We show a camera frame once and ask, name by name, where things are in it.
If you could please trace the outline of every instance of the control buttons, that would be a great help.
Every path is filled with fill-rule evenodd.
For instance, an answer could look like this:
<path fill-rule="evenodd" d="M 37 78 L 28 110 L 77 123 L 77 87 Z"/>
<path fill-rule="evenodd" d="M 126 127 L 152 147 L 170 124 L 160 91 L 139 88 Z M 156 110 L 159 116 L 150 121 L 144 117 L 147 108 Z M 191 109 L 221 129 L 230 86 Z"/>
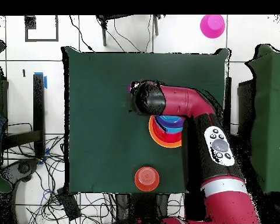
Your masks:
<path fill-rule="evenodd" d="M 216 156 L 217 156 L 218 158 L 222 158 L 222 157 L 223 157 L 222 153 L 217 153 Z"/>
<path fill-rule="evenodd" d="M 219 152 L 227 152 L 229 145 L 227 142 L 221 139 L 214 140 L 212 143 L 212 148 Z"/>
<path fill-rule="evenodd" d="M 229 160 L 231 159 L 231 156 L 228 153 L 225 154 L 225 157 Z"/>

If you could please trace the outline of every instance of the blue tape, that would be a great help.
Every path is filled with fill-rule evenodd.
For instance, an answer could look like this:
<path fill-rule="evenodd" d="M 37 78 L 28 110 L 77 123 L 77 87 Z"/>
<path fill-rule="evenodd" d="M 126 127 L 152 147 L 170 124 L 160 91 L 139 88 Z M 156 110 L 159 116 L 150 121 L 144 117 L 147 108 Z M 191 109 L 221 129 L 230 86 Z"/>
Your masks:
<path fill-rule="evenodd" d="M 49 155 L 49 154 L 50 154 L 50 148 L 46 148 L 45 154 L 46 154 L 46 155 Z"/>
<path fill-rule="evenodd" d="M 48 86 L 47 86 L 47 76 L 44 76 L 44 87 L 47 89 Z"/>

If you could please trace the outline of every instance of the purple object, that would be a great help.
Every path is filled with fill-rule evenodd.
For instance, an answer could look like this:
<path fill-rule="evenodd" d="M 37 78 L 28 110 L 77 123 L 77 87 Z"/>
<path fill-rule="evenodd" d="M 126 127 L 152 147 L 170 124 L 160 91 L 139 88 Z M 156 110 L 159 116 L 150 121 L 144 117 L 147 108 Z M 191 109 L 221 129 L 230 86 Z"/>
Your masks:
<path fill-rule="evenodd" d="M 221 15 L 205 15 L 201 20 L 200 29 L 207 38 L 218 38 L 225 30 L 224 19 Z"/>
<path fill-rule="evenodd" d="M 182 128 L 184 124 L 184 118 L 178 117 L 178 116 L 155 116 L 157 121 L 160 123 L 160 125 L 164 126 L 165 128 L 173 128 L 178 129 Z"/>

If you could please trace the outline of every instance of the green table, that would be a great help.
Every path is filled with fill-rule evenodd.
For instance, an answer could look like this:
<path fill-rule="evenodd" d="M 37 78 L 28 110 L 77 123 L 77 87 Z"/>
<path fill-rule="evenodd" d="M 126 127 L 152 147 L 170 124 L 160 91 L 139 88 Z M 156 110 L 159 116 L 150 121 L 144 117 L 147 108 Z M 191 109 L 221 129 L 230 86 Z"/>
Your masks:
<path fill-rule="evenodd" d="M 260 45 L 247 65 L 256 82 L 251 163 L 262 190 L 280 192 L 280 52 Z"/>
<path fill-rule="evenodd" d="M 138 193 L 134 176 L 145 165 L 160 175 L 154 193 L 185 192 L 181 148 L 163 148 L 152 140 L 149 117 L 129 112 L 128 85 L 157 79 L 205 89 L 223 105 L 229 51 L 79 53 L 65 47 L 64 56 L 69 61 L 69 192 Z"/>

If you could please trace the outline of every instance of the chair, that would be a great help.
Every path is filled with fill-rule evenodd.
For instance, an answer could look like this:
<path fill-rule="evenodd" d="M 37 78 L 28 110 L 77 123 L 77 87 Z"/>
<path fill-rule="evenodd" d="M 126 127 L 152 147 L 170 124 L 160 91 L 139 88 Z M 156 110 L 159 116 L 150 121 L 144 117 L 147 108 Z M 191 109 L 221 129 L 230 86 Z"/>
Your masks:
<path fill-rule="evenodd" d="M 106 41 L 106 30 L 107 30 L 107 22 L 108 20 L 112 19 L 118 19 L 118 18 L 123 18 L 131 15 L 96 15 L 96 19 L 100 21 L 101 25 L 101 32 L 103 33 L 103 44 L 104 46 L 107 45 Z M 158 29 L 158 19 L 161 18 L 161 15 L 153 15 L 153 24 L 155 25 L 155 30 L 156 30 L 156 35 L 159 35 L 159 29 Z"/>
<path fill-rule="evenodd" d="M 0 52 L 6 48 L 0 40 Z M 15 195 L 21 181 L 27 182 L 36 171 L 36 166 L 45 154 L 44 143 L 44 81 L 42 75 L 33 75 L 33 131 L 8 134 L 4 125 L 0 144 L 0 224 L 16 224 Z M 0 70 L 0 114 L 8 118 L 8 81 Z M 34 142 L 35 157 L 20 159 L 1 168 L 4 150 Z"/>

